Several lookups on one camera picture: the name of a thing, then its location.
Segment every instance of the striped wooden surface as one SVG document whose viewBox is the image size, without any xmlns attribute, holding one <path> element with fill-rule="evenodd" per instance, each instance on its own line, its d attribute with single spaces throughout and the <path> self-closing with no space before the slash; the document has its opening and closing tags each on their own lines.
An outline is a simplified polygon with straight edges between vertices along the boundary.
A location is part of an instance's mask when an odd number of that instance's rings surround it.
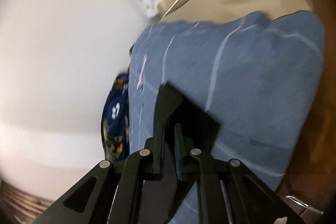
<svg viewBox="0 0 336 224">
<path fill-rule="evenodd" d="M 6 182 L 1 183 L 0 195 L 11 213 L 21 224 L 31 224 L 37 216 L 53 203 L 50 200 L 27 194 Z"/>
</svg>

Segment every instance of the blue fabric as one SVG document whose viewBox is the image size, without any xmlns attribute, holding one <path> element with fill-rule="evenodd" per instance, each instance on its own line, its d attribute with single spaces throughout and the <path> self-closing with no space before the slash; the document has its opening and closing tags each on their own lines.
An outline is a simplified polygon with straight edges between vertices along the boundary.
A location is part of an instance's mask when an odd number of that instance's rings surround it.
<svg viewBox="0 0 336 224">
<path fill-rule="evenodd" d="M 147 27 L 131 57 L 130 152 L 152 136 L 158 88 L 169 81 L 221 123 L 214 158 L 240 159 L 275 190 L 318 87 L 324 40 L 308 11 Z M 172 223 L 198 223 L 194 189 Z"/>
<path fill-rule="evenodd" d="M 128 73 L 121 73 L 115 79 L 101 119 L 105 159 L 112 162 L 125 160 L 129 156 L 128 78 Z"/>
</svg>

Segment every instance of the white surface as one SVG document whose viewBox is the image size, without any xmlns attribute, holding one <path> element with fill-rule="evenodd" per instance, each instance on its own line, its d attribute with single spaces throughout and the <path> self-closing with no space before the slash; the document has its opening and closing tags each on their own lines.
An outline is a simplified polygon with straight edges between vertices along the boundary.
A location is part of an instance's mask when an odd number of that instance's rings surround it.
<svg viewBox="0 0 336 224">
<path fill-rule="evenodd" d="M 104 158 L 101 112 L 149 24 L 136 0 L 0 0 L 0 176 L 57 199 Z"/>
</svg>

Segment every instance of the brown wooden surface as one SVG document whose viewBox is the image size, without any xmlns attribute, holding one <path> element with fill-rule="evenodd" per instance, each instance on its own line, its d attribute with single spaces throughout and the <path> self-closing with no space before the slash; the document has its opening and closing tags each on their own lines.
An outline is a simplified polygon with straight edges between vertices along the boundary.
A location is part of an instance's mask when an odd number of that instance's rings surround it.
<svg viewBox="0 0 336 224">
<path fill-rule="evenodd" d="M 324 69 L 283 182 L 291 194 L 324 210 L 336 193 L 336 0 L 312 1 L 325 26 Z"/>
</svg>

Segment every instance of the metal rivet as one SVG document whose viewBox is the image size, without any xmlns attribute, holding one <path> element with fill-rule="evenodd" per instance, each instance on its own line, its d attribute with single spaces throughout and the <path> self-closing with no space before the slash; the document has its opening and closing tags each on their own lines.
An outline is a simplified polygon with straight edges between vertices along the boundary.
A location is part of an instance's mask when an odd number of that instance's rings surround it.
<svg viewBox="0 0 336 224">
<path fill-rule="evenodd" d="M 240 161 L 239 160 L 236 160 L 236 159 L 233 159 L 233 160 L 230 160 L 230 164 L 233 166 L 233 167 L 238 167 L 240 165 Z"/>
<path fill-rule="evenodd" d="M 197 156 L 197 155 L 199 155 L 201 153 L 201 150 L 198 149 L 198 148 L 194 148 L 190 152 L 191 152 L 191 154 Z"/>
<path fill-rule="evenodd" d="M 99 163 L 99 166 L 101 168 L 107 168 L 110 166 L 110 162 L 108 160 L 102 160 L 100 163 Z"/>
<path fill-rule="evenodd" d="M 141 156 L 148 156 L 151 152 L 148 149 L 143 149 L 143 150 L 140 150 L 139 153 Z"/>
</svg>

